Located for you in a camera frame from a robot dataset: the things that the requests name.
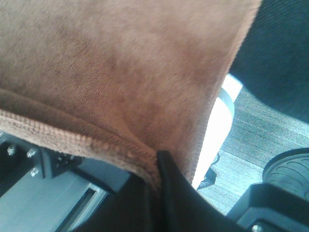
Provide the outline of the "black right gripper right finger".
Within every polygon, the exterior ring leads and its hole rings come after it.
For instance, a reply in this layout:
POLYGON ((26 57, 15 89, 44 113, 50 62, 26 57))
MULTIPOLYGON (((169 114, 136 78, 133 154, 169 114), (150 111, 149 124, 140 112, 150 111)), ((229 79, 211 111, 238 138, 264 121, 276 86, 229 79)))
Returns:
POLYGON ((186 180, 168 151, 157 152, 166 232, 244 232, 212 207, 186 180))

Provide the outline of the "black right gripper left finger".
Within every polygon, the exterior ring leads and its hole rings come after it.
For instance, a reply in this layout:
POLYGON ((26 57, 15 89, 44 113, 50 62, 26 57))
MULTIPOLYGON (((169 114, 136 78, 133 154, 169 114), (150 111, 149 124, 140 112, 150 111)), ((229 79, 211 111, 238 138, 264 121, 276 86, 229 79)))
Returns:
POLYGON ((132 174, 75 232, 160 232, 160 203, 151 186, 132 174))

